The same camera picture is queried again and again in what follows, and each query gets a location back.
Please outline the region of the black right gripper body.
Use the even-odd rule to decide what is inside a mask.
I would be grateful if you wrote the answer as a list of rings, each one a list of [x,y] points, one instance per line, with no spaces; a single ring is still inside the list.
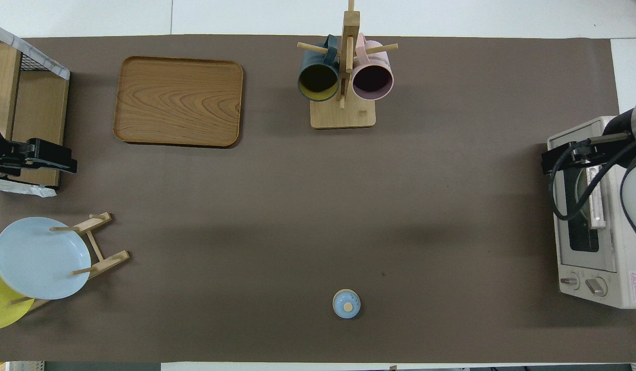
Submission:
[[[558,146],[560,154],[557,157],[558,164],[583,164],[589,161],[591,138],[578,142],[567,142]]]

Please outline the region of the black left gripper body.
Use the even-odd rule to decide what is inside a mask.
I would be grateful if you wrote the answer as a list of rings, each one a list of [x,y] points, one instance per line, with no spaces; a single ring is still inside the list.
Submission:
[[[23,169],[54,168],[54,143],[40,138],[26,142],[0,139],[0,173],[20,176]]]

